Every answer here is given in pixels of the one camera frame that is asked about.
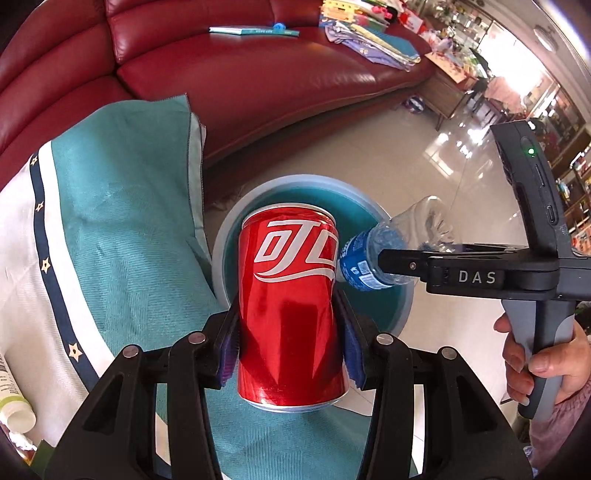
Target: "teal trash bin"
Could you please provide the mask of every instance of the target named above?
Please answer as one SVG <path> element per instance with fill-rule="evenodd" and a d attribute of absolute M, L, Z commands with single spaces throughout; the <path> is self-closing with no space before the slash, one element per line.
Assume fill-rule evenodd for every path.
<path fill-rule="evenodd" d="M 366 194 L 330 177 L 290 175 L 260 185 L 230 210 L 217 234 L 212 274 L 213 288 L 222 307 L 229 308 L 238 293 L 238 235 L 242 221 L 257 208 L 283 202 L 308 203 L 328 210 L 336 220 L 339 248 L 357 233 L 390 218 Z M 413 302 L 413 283 L 372 292 L 341 285 L 358 313 L 373 318 L 380 331 L 400 334 Z"/>

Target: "red leather sofa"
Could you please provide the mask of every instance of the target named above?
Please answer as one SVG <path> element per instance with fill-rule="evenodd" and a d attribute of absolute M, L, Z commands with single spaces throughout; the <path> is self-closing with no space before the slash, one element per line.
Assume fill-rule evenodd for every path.
<path fill-rule="evenodd" d="M 0 56 L 0 189 L 39 146 L 111 102 L 187 93 L 207 127 L 206 203 L 272 162 L 400 103 L 434 69 L 370 63 L 326 40 L 322 0 L 48 0 Z M 299 38 L 209 34 L 273 25 Z M 423 55 L 425 41 L 401 25 Z"/>

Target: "bottle label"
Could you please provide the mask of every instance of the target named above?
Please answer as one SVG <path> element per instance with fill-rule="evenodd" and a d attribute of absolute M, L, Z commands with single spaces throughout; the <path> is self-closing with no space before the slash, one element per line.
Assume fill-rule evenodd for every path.
<path fill-rule="evenodd" d="M 339 265 L 343 277 L 357 290 L 371 291 L 390 288 L 380 282 L 371 271 L 367 259 L 367 243 L 370 230 L 350 239 L 340 251 Z"/>

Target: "screw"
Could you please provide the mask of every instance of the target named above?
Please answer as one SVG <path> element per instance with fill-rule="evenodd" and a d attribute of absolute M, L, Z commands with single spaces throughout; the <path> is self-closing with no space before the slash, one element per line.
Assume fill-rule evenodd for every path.
<path fill-rule="evenodd" d="M 441 350 L 441 354 L 443 358 L 447 358 L 448 360 L 454 360 L 457 357 L 457 352 L 448 346 Z"/>
<path fill-rule="evenodd" d="M 389 333 L 380 333 L 375 339 L 380 345 L 392 345 L 394 343 L 394 337 Z"/>
<path fill-rule="evenodd" d="M 192 343 L 193 345 L 199 345 L 200 343 L 203 343 L 205 339 L 206 337 L 203 332 L 193 332 L 189 335 L 189 343 Z"/>
<path fill-rule="evenodd" d="M 123 356 L 125 358 L 133 358 L 139 353 L 139 348 L 136 345 L 128 345 L 123 349 Z"/>

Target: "red soda can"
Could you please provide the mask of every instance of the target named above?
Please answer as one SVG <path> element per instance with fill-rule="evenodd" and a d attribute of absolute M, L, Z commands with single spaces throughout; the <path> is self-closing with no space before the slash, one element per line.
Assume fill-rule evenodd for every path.
<path fill-rule="evenodd" d="M 246 217 L 238 244 L 238 394 L 284 413 L 334 403 L 349 388 L 330 302 L 335 219 L 303 203 L 269 205 Z"/>

